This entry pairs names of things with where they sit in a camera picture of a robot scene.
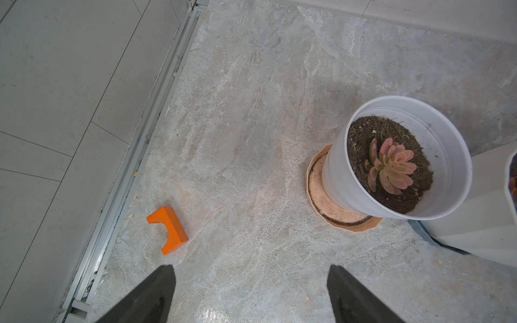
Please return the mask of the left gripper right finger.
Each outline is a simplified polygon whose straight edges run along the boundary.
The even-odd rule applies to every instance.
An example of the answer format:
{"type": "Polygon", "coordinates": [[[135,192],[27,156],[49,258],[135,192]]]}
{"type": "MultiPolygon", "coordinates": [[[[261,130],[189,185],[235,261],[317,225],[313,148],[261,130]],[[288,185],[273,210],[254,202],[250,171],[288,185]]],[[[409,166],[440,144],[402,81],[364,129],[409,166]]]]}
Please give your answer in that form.
{"type": "Polygon", "coordinates": [[[342,266],[331,265],[327,289],[336,322],[403,320],[342,266]]]}

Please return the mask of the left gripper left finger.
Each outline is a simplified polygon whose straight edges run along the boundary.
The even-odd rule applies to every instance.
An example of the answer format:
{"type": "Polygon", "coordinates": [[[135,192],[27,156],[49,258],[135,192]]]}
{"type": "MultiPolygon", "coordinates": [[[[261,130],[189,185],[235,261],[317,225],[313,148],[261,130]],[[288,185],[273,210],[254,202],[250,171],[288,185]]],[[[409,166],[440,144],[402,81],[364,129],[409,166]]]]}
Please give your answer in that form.
{"type": "Polygon", "coordinates": [[[174,267],[159,266],[98,322],[167,322],[175,287],[174,267]]]}

